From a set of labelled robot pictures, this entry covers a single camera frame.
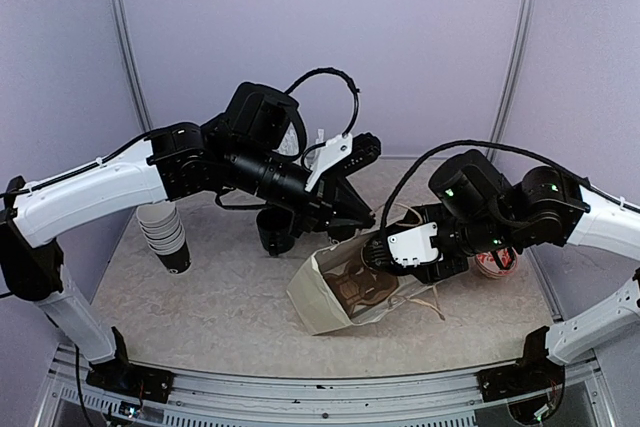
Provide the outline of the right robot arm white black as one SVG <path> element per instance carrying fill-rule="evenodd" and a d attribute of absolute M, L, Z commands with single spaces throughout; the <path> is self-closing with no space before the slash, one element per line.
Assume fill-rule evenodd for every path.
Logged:
<path fill-rule="evenodd" d="M 362 250 L 367 267 L 434 284 L 478 254 L 545 243 L 639 257 L 638 207 L 549 161 L 511 184 L 471 149 L 441 164 L 429 188 L 438 203 L 417 207 L 415 226 L 383 224 Z"/>

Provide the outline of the cream paper takeout bag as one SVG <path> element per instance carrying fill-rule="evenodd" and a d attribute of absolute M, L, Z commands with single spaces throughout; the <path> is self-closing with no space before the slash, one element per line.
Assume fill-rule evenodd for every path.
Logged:
<path fill-rule="evenodd" d="M 286 292 L 309 334 L 321 335 L 350 327 L 379 322 L 388 313 L 405 303 L 414 303 L 434 312 L 441 320 L 445 316 L 439 305 L 437 286 L 423 284 L 412 276 L 397 277 L 399 288 L 384 302 L 349 318 L 328 285 L 323 273 L 362 251 L 374 235 L 365 231 L 348 241 L 322 248 L 311 254 L 296 272 Z"/>

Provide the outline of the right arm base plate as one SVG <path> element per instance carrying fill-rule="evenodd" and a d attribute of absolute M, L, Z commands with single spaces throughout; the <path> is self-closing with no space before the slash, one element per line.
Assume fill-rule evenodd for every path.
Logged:
<path fill-rule="evenodd" d="M 492 402 L 551 388 L 565 381 L 565 367 L 545 360 L 480 370 L 476 374 L 484 402 Z"/>

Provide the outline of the brown pulp cup carrier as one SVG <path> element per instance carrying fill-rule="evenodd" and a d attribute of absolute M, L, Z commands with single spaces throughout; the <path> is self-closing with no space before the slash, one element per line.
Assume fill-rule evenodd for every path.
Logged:
<path fill-rule="evenodd" d="M 399 288 L 399 280 L 368 267 L 360 251 L 323 273 L 323 279 L 349 318 L 384 302 Z"/>

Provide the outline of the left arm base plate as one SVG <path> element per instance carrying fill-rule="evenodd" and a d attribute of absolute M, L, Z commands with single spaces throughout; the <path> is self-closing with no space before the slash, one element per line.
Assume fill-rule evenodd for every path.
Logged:
<path fill-rule="evenodd" d="M 166 404 L 173 386 L 171 371 L 129 364 L 92 366 L 87 375 L 88 385 L 108 392 Z"/>

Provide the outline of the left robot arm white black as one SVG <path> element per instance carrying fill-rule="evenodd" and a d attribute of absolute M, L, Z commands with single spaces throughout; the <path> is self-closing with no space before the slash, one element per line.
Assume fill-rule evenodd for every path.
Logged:
<path fill-rule="evenodd" d="M 343 133 L 316 151 L 310 166 L 278 151 L 289 128 L 305 131 L 298 102 L 251 82 L 226 110 L 197 125 L 152 130 L 114 153 L 53 178 L 13 178 L 3 193 L 1 270 L 16 297 L 36 304 L 102 377 L 121 392 L 140 381 L 122 338 L 105 327 L 75 289 L 60 234 L 118 211 L 203 191 L 240 190 L 290 212 L 291 233 L 347 237 L 373 226 L 372 209 L 349 176 L 377 160 L 380 140 Z"/>

